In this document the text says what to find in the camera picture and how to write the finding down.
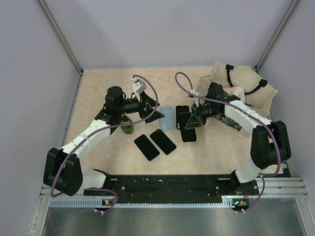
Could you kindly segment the green glass bottle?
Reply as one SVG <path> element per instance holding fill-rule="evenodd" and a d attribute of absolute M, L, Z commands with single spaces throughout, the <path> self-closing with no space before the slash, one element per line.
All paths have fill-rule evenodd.
<path fill-rule="evenodd" d="M 121 124 L 124 125 L 121 127 L 121 130 L 123 133 L 129 135 L 134 132 L 134 125 L 130 125 L 132 123 L 132 120 L 127 115 L 122 115 L 122 122 Z"/>

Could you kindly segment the left aluminium frame post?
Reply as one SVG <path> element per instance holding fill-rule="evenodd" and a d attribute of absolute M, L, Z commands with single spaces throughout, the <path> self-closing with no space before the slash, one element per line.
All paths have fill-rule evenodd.
<path fill-rule="evenodd" d="M 67 55 L 68 59 L 72 63 L 72 65 L 75 67 L 76 71 L 79 75 L 82 75 L 84 70 L 80 66 L 76 56 L 74 55 L 74 52 L 72 51 L 64 33 L 62 32 L 61 28 L 59 27 L 59 24 L 57 23 L 55 17 L 53 16 L 48 4 L 45 0 L 37 0 L 36 1 L 43 12 L 44 16 L 49 22 L 49 25 L 51 26 L 57 40 L 59 41 L 60 45 L 62 46 L 65 54 Z"/>

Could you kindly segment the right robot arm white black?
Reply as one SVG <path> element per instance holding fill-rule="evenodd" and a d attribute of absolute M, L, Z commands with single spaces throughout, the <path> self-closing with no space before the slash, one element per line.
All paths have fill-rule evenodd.
<path fill-rule="evenodd" d="M 228 95 L 222 85 L 212 82 L 203 103 L 196 101 L 186 130 L 202 127 L 207 118 L 224 115 L 246 130 L 251 136 L 249 160 L 231 174 L 230 190 L 237 195 L 248 188 L 262 170 L 280 165 L 291 157 L 291 148 L 286 125 L 282 121 L 272 122 L 247 107 L 239 97 Z"/>

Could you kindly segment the beige canvas tote bag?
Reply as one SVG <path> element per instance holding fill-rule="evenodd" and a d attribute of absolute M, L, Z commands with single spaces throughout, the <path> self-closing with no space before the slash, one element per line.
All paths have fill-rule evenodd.
<path fill-rule="evenodd" d="M 277 90 L 266 80 L 252 70 L 250 66 L 233 66 L 226 63 L 215 63 L 210 75 L 199 79 L 196 91 L 200 97 L 205 97 L 210 84 L 214 82 L 222 87 L 242 87 L 245 91 L 245 105 L 256 111 L 264 118 L 270 114 L 270 107 Z M 224 115 L 215 115 L 226 125 L 236 129 L 244 130 L 236 122 Z"/>

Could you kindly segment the pink white item in bag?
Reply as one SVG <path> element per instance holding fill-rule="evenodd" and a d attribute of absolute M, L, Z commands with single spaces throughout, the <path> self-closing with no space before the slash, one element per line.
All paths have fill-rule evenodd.
<path fill-rule="evenodd" d="M 224 87 L 223 90 L 228 94 L 228 95 L 235 95 L 241 99 L 243 103 L 245 103 L 245 91 L 242 87 Z"/>

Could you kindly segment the bare black phone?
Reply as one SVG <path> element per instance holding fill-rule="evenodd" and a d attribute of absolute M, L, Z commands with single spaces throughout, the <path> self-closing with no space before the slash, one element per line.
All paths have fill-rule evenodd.
<path fill-rule="evenodd" d="M 186 130 L 186 125 L 190 119 L 190 113 L 182 113 L 180 115 L 180 132 L 182 136 L 183 142 L 195 142 L 196 141 L 196 133 L 195 129 Z"/>
<path fill-rule="evenodd" d="M 144 134 L 136 138 L 134 140 L 134 143 L 148 161 L 152 161 L 160 155 L 160 152 L 158 151 L 158 149 L 153 145 L 153 143 Z"/>
<path fill-rule="evenodd" d="M 168 138 L 168 136 L 161 129 L 157 129 L 153 133 L 151 133 L 150 138 L 166 155 L 169 155 L 176 149 L 176 145 Z"/>

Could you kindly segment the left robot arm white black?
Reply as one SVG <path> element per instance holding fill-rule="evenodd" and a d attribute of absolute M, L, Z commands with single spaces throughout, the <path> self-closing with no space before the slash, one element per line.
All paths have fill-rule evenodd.
<path fill-rule="evenodd" d="M 81 163 L 96 145 L 118 127 L 124 127 L 123 115 L 138 113 L 141 121 L 146 123 L 164 117 L 157 111 L 157 97 L 151 98 L 144 91 L 133 94 L 134 98 L 127 98 L 121 87 L 110 87 L 103 108 L 92 123 L 67 145 L 48 151 L 43 182 L 51 187 L 51 191 L 58 190 L 68 196 L 83 189 L 95 189 L 101 195 L 111 191 L 112 184 L 106 180 L 108 173 L 97 169 L 83 173 Z"/>

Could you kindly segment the right aluminium frame post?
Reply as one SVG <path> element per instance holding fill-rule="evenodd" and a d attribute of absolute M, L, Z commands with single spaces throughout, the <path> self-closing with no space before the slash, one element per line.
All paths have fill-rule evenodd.
<path fill-rule="evenodd" d="M 288 9 L 286 10 L 284 16 L 282 17 L 280 23 L 278 24 L 275 32 L 273 33 L 271 39 L 269 40 L 267 46 L 265 47 L 262 55 L 260 56 L 257 64 L 254 66 L 254 69 L 257 73 L 263 68 L 266 60 L 268 59 L 269 55 L 271 54 L 273 48 L 275 47 L 276 43 L 280 39 L 284 29 L 286 28 L 288 22 L 293 17 L 294 13 L 298 9 L 301 0 L 291 0 Z"/>

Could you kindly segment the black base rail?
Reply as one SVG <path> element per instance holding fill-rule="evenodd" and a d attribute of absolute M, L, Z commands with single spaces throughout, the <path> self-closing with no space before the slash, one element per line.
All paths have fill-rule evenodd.
<path fill-rule="evenodd" d="M 234 184 L 229 175 L 110 175 L 103 186 L 120 204 L 221 203 L 222 196 L 257 196 L 256 181 Z"/>

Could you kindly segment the aluminium frame post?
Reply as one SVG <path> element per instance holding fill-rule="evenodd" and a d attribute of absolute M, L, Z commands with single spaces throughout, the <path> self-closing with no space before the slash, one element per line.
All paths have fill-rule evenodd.
<path fill-rule="evenodd" d="M 74 52 L 72 51 L 64 33 L 62 32 L 61 28 L 59 27 L 59 24 L 57 23 L 55 17 L 53 16 L 48 4 L 45 0 L 37 0 L 36 1 L 43 12 L 44 16 L 49 22 L 49 25 L 51 26 L 57 40 L 59 41 L 60 45 L 62 46 L 65 54 L 67 55 L 68 59 L 72 63 L 72 65 L 75 67 L 76 71 L 79 75 L 82 75 L 84 70 L 80 66 L 76 56 L 74 55 Z"/>
<path fill-rule="evenodd" d="M 275 47 L 276 43 L 280 39 L 284 29 L 286 28 L 288 22 L 293 17 L 294 13 L 298 9 L 301 0 L 291 0 L 288 9 L 286 10 L 284 16 L 282 17 L 280 23 L 278 24 L 275 32 L 273 33 L 271 39 L 269 40 L 267 46 L 265 47 L 262 55 L 260 56 L 257 64 L 254 66 L 254 69 L 257 73 L 263 68 L 266 60 L 268 59 L 269 55 L 271 54 L 273 48 Z"/>

